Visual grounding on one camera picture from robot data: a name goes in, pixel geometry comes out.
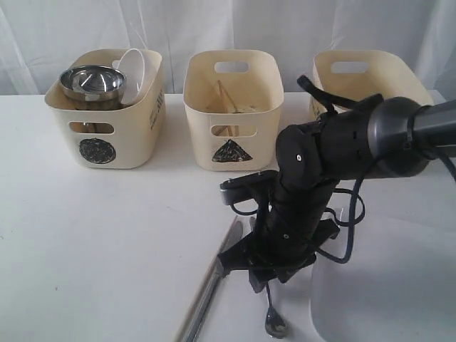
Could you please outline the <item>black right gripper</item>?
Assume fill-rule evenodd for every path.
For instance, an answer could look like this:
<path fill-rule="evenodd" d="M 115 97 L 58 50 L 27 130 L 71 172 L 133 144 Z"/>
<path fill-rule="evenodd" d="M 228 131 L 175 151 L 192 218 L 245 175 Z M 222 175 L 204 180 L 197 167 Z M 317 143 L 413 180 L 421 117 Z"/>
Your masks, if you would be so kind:
<path fill-rule="evenodd" d="M 249 271 L 255 294 L 312 264 L 316 248 L 335 232 L 318 226 L 338 181 L 294 184 L 278 173 L 267 198 L 251 199 L 258 204 L 252 232 L 218 256 L 224 274 Z"/>

